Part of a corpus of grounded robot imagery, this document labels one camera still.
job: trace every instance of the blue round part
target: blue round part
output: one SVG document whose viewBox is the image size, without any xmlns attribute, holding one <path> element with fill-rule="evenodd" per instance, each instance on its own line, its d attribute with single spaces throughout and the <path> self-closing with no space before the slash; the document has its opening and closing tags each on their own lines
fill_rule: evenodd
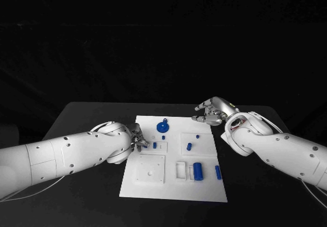
<svg viewBox="0 0 327 227">
<path fill-rule="evenodd" d="M 190 150 L 191 148 L 191 143 L 187 144 L 185 150 Z"/>
<path fill-rule="evenodd" d="M 220 174 L 219 166 L 214 166 L 214 168 L 216 168 L 216 179 L 220 180 L 221 179 L 221 174 Z"/>
<path fill-rule="evenodd" d="M 203 175 L 201 175 L 201 164 L 196 162 L 193 164 L 193 171 L 194 171 L 194 180 L 201 181 L 203 180 Z"/>
<path fill-rule="evenodd" d="M 167 119 L 162 119 L 162 122 L 157 124 L 157 131 L 165 133 L 168 131 Z"/>
</svg>

